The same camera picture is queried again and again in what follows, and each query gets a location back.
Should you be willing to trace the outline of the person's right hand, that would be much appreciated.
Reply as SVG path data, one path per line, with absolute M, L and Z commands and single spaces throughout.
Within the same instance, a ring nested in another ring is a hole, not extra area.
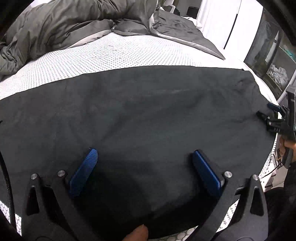
M 293 150 L 293 158 L 291 163 L 295 162 L 295 151 L 296 151 L 296 143 L 290 140 L 285 140 L 283 136 L 280 137 L 280 156 L 283 157 L 285 155 L 285 149 L 289 148 Z

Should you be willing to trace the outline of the person's left hand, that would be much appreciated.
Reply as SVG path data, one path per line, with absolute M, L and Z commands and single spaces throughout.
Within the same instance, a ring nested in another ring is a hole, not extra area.
M 149 236 L 148 228 L 145 225 L 140 225 L 133 232 L 128 234 L 123 241 L 147 241 Z

